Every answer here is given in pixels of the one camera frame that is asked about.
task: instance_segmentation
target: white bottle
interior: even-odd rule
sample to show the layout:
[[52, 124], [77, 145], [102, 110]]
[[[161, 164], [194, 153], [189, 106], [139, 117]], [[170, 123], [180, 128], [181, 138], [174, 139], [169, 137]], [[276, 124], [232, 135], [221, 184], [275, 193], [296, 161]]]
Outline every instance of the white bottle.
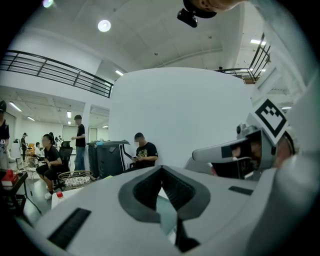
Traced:
[[63, 194], [61, 191], [57, 192], [57, 193], [56, 193], [56, 196], [58, 197], [58, 201], [57, 201], [57, 203], [56, 203], [57, 205], [60, 204], [62, 201], [66, 200], [66, 199], [64, 198], [64, 194]]

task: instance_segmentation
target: black bin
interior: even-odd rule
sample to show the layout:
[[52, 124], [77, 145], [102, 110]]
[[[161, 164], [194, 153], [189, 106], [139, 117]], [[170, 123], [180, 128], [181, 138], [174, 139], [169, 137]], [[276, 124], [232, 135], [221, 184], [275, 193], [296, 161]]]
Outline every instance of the black bin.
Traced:
[[97, 162], [101, 179], [124, 172], [124, 154], [120, 148], [120, 145], [124, 144], [129, 144], [129, 142], [127, 140], [106, 141], [103, 145], [97, 146]]
[[97, 155], [97, 145], [96, 141], [87, 143], [88, 145], [88, 154], [89, 154], [89, 166], [92, 176], [95, 178], [99, 177], [99, 168], [98, 168], [98, 155]]

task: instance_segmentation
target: camera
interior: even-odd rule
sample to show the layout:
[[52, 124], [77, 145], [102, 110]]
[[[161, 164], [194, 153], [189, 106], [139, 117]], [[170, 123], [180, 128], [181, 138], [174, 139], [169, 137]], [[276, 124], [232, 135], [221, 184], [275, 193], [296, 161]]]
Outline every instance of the camera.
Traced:
[[198, 26], [198, 20], [197, 18], [184, 8], [178, 12], [177, 15], [178, 20], [184, 22], [185, 24], [188, 24], [192, 28], [196, 28]]

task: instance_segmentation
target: black slot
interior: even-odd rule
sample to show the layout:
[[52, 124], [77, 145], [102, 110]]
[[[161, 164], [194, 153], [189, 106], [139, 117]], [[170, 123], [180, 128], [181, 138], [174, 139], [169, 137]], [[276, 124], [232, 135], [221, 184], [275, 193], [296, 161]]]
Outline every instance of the black slot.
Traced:
[[229, 190], [240, 193], [240, 194], [244, 194], [247, 196], [251, 196], [251, 194], [254, 192], [252, 189], [243, 188], [239, 186], [231, 186], [229, 187]]
[[90, 214], [90, 210], [81, 208], [75, 209], [74, 212], [71, 213], [70, 216], [48, 238], [49, 241], [65, 250]]

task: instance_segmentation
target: black railing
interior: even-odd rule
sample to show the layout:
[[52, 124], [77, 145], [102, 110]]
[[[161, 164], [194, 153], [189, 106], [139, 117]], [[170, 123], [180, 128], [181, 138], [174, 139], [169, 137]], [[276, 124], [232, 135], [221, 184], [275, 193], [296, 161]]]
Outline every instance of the black railing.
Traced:
[[270, 45], [265, 42], [265, 35], [262, 34], [260, 44], [255, 52], [249, 69], [251, 70], [254, 79], [257, 81], [262, 72], [265, 71], [266, 65], [270, 62]]
[[242, 68], [229, 68], [219, 69], [217, 72], [228, 74], [243, 80], [246, 85], [255, 84], [266, 68], [266, 65], [270, 62], [270, 45], [264, 43], [265, 35], [262, 34], [260, 44], [255, 52], [252, 62], [247, 67]]
[[7, 50], [0, 70], [44, 78], [110, 98], [112, 83], [77, 67], [37, 54]]
[[229, 69], [219, 69], [217, 72], [221, 72], [233, 77], [237, 77], [243, 80], [246, 85], [252, 85], [256, 83], [256, 79], [250, 70], [250, 68], [229, 68]]

